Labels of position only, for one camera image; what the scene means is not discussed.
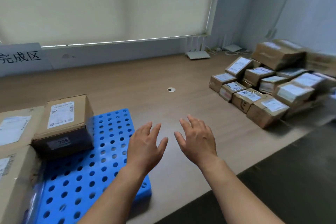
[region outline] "left hand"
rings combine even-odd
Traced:
[[[152,125],[153,123],[149,122],[140,127],[131,136],[128,143],[126,166],[135,168],[143,176],[146,176],[160,162],[168,143],[168,137],[165,137],[156,147],[161,123],[151,131]]]

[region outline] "hole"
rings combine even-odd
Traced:
[[[53,201],[53,198],[52,198],[52,197],[48,198],[48,199],[47,199],[47,204],[50,204],[52,201]]]
[[[73,216],[74,219],[78,219],[81,216],[81,212],[76,212]]]
[[[81,201],[82,201],[81,198],[76,199],[76,201],[75,201],[75,205],[79,205]]]
[[[63,205],[61,205],[61,206],[59,207],[59,210],[60,210],[61,212],[63,212],[63,211],[65,210],[66,207],[67,207],[67,205],[66,205],[66,204],[63,204]]]
[[[50,212],[49,212],[49,211],[46,211],[46,212],[43,214],[43,218],[48,218],[49,215],[50,215]]]

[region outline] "stack of packages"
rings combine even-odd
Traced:
[[[282,39],[258,44],[225,71],[209,87],[261,128],[320,105],[336,87],[336,56]]]
[[[86,95],[0,113],[0,224],[30,222],[41,160],[91,148],[92,132]]]

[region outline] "right hand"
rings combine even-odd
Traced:
[[[180,119],[180,124],[185,132],[185,139],[180,132],[175,131],[174,135],[184,155],[202,170],[218,158],[215,137],[211,128],[204,121],[190,114],[187,117],[190,123]]]

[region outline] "hand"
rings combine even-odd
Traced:
[[[161,123],[151,131],[153,123],[149,122],[140,127],[130,138],[127,150],[126,166],[134,167],[146,176],[161,160],[166,150],[168,137],[161,140],[156,147],[156,138],[159,134]]]
[[[217,159],[215,137],[211,128],[202,120],[187,116],[189,122],[180,119],[180,124],[185,132],[185,139],[180,132],[175,131],[177,143],[186,157],[196,164],[201,170],[212,160]]]

